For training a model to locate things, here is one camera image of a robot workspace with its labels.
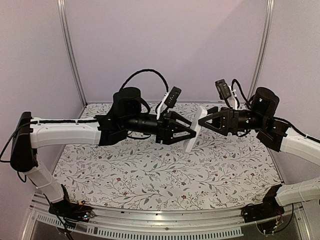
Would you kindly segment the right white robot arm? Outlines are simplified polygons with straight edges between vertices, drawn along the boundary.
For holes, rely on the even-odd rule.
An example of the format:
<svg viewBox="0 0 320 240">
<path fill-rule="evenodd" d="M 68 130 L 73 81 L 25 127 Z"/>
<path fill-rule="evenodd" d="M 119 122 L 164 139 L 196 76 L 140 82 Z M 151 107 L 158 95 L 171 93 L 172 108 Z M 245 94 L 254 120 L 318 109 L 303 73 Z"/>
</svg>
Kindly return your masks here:
<svg viewBox="0 0 320 240">
<path fill-rule="evenodd" d="M 211 114 L 200 118 L 197 123 L 224 136 L 254 130 L 257 139 L 267 148 L 319 165 L 320 141 L 302 133 L 289 121 L 275 117 L 279 101 L 270 89 L 258 87 L 251 98 L 249 110 L 214 108 Z M 294 184 L 279 184 L 269 189 L 258 208 L 258 213 L 262 218 L 269 218 L 278 210 L 278 206 L 319 198 L 319 177 Z"/>
</svg>

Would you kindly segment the white remote control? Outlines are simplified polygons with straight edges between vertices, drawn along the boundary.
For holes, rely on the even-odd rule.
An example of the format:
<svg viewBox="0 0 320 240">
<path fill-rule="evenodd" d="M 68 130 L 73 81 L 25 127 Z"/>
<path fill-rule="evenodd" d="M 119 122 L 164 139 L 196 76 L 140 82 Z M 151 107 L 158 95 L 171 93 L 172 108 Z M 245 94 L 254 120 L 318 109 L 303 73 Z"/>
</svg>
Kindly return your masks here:
<svg viewBox="0 0 320 240">
<path fill-rule="evenodd" d="M 196 112 L 196 114 L 193 118 L 193 121 L 191 123 L 191 126 L 190 126 L 190 129 L 194 130 L 196 132 L 196 134 L 195 134 L 195 137 L 184 141 L 183 150 L 185 153 L 190 153 L 192 151 L 192 148 L 195 146 L 197 137 L 199 136 L 200 131 L 202 129 L 202 127 L 199 125 L 198 121 L 199 121 L 199 119 L 206 117 L 207 114 L 208 114 L 208 111 L 206 110 L 205 107 L 198 106 L 197 112 Z"/>
</svg>

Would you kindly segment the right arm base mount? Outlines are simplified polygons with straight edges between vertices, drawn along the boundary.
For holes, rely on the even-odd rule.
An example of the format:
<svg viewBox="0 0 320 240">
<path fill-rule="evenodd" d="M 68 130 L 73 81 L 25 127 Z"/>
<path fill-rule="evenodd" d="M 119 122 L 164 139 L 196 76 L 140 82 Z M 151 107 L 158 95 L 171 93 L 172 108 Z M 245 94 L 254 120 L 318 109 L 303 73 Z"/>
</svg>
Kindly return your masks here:
<svg viewBox="0 0 320 240">
<path fill-rule="evenodd" d="M 280 206 L 274 198 L 263 199 L 262 203 L 250 203 L 241 208 L 241 216 L 245 223 L 260 221 L 285 213 L 284 207 Z"/>
</svg>

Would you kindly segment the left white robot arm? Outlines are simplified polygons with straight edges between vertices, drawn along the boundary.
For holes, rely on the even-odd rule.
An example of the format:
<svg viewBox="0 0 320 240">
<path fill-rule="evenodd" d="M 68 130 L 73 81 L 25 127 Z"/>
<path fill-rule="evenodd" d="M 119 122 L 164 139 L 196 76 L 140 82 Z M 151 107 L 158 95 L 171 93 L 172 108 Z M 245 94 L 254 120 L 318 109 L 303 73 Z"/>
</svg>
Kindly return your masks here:
<svg viewBox="0 0 320 240">
<path fill-rule="evenodd" d="M 122 87 L 113 95 L 107 114 L 83 119 L 42 119 L 23 112 L 8 142 L 12 144 L 8 163 L 23 173 L 55 204 L 63 216 L 74 213 L 74 205 L 52 174 L 37 160 L 37 150 L 54 145 L 87 144 L 112 146 L 128 137 L 130 131 L 155 135 L 156 143 L 171 145 L 197 136 L 192 122 L 172 111 L 181 89 L 174 87 L 161 101 L 163 112 L 151 114 L 148 103 L 136 87 Z"/>
</svg>

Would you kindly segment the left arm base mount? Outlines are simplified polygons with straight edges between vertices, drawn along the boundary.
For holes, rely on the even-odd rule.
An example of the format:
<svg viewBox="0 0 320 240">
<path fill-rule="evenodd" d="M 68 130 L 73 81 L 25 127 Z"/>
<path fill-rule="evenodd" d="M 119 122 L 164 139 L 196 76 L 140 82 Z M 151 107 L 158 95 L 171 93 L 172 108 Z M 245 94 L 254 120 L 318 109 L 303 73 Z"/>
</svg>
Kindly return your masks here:
<svg viewBox="0 0 320 240">
<path fill-rule="evenodd" d="M 48 212 L 73 222 L 88 222 L 95 216 L 93 208 L 86 205 L 84 200 L 74 203 L 64 199 L 60 202 L 50 203 Z"/>
</svg>

